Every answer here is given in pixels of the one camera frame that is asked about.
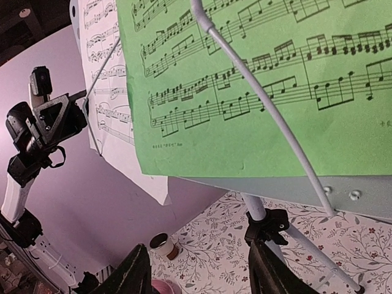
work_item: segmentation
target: metal rod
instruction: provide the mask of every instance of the metal rod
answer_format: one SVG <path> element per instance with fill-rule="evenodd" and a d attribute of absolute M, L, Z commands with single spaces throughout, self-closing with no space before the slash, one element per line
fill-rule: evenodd
<path fill-rule="evenodd" d="M 348 284 L 354 291 L 360 291 L 361 286 L 358 285 L 348 274 L 346 274 L 340 267 L 337 266 L 327 255 L 325 255 L 315 244 L 307 239 L 296 227 L 290 225 L 286 230 L 295 241 L 300 243 L 307 251 L 309 251 L 314 258 L 321 261 L 329 270 L 331 270 L 343 282 Z"/>

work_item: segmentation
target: white sheet music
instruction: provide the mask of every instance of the white sheet music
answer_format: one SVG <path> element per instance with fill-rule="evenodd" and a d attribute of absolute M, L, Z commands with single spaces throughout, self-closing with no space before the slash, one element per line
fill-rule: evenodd
<path fill-rule="evenodd" d="M 88 89 L 119 38 L 117 7 L 115 0 L 79 0 L 79 8 L 81 56 Z M 121 43 L 89 96 L 89 121 L 105 160 L 161 205 L 170 202 L 167 197 L 167 177 L 145 176 L 140 170 Z M 90 146 L 96 148 L 92 136 Z"/>

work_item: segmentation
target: cup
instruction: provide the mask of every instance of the cup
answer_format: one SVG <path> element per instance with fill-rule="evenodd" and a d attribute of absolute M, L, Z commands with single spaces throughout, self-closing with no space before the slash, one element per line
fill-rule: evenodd
<path fill-rule="evenodd" d="M 174 245 L 173 241 L 166 233 L 156 235 L 151 239 L 149 246 L 157 254 L 166 257 L 169 260 L 173 260 L 179 254 L 177 246 Z"/>

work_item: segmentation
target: green sheet music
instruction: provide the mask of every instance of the green sheet music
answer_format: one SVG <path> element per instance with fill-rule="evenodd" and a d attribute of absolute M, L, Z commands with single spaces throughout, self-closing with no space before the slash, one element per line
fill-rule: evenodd
<path fill-rule="evenodd" d="M 392 174 L 391 0 L 204 0 L 318 175 Z M 143 173 L 303 176 L 189 0 L 117 0 Z"/>

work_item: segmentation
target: floral pattern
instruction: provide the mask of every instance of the floral pattern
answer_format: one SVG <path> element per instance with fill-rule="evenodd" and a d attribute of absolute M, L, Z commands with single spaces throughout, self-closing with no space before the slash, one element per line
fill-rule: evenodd
<path fill-rule="evenodd" d="M 264 200 L 271 209 L 288 211 L 292 224 L 301 230 L 338 266 L 366 288 L 366 293 L 392 294 L 392 226 L 350 213 L 333 218 L 318 208 Z M 185 294 L 250 294 L 244 242 L 246 207 L 240 194 L 228 192 L 192 222 L 172 236 L 181 248 L 169 262 L 151 252 L 153 278 L 174 285 Z M 288 246 L 282 253 L 288 267 L 303 281 L 316 284 L 329 271 L 301 245 L 283 233 Z M 322 294 L 355 294 L 338 277 L 318 291 Z"/>

